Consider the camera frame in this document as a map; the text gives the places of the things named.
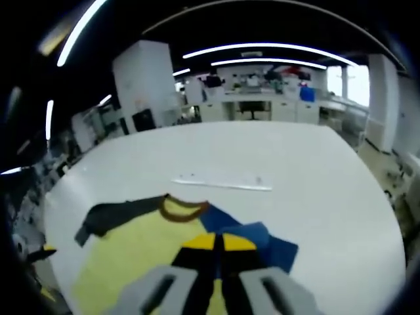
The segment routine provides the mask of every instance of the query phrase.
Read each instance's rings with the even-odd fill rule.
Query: brown collar
[[[189,208],[199,207],[199,209],[197,211],[194,211],[193,213],[190,213],[189,215],[175,215],[173,213],[170,213],[165,208],[165,200],[170,200],[172,202],[175,202],[182,207],[189,207]],[[171,196],[170,194],[166,194],[166,195],[164,195],[164,197],[162,199],[161,205],[159,207],[159,212],[162,215],[162,217],[164,217],[168,221],[189,222],[191,220],[194,220],[194,219],[198,218],[204,211],[207,210],[208,207],[209,207],[209,202],[208,201],[198,202],[198,203],[185,202],[185,201],[179,200],[179,199]]]

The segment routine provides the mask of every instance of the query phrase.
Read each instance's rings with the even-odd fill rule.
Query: cabinet
[[[298,123],[311,123],[317,125],[320,122],[320,107],[317,102],[296,103],[296,114]]]
[[[274,100],[271,103],[271,120],[296,122],[296,102],[293,100]]]
[[[265,111],[265,112],[255,112],[254,113],[255,119],[256,120],[263,120],[263,121],[268,121],[270,120],[270,112]]]
[[[230,112],[228,106],[220,102],[214,102],[212,104],[206,103],[199,105],[199,114],[201,121],[204,123],[210,121],[228,121],[230,120]]]

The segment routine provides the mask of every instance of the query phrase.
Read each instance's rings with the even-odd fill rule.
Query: white table
[[[171,182],[181,171],[218,169],[272,181],[271,192]],[[74,241],[100,202],[164,193],[209,200],[240,222],[263,222],[297,243],[291,277],[313,292],[325,314],[378,314],[405,278],[402,237],[381,187],[330,128],[235,121],[145,131],[103,142],[46,197],[45,230],[58,284],[78,314],[71,286],[94,242]]]

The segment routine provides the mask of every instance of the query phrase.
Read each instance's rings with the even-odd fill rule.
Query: window
[[[363,106],[369,106],[369,69],[367,66],[347,67],[348,99]]]
[[[327,88],[328,92],[333,92],[337,96],[343,95],[343,80],[341,78],[342,69],[340,66],[327,68]]]

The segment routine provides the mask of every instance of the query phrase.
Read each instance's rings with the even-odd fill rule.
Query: shirt
[[[80,245],[91,234],[100,239],[92,246],[73,285],[73,295],[84,314],[101,314],[116,303],[126,285],[156,266],[173,263],[183,244],[208,232],[252,238],[264,252],[269,249],[268,254],[261,255],[268,266],[272,265],[270,257],[277,255],[272,255],[276,250],[271,250],[270,244],[288,244],[289,249],[293,248],[293,263],[297,246],[272,238],[264,229],[257,234],[265,233],[267,237],[262,236],[264,241],[258,240],[254,228],[242,226],[209,202],[190,203],[170,195],[95,205],[75,239]],[[216,295],[220,295],[220,287],[217,280]],[[222,305],[222,299],[211,299],[208,314],[218,314]]]

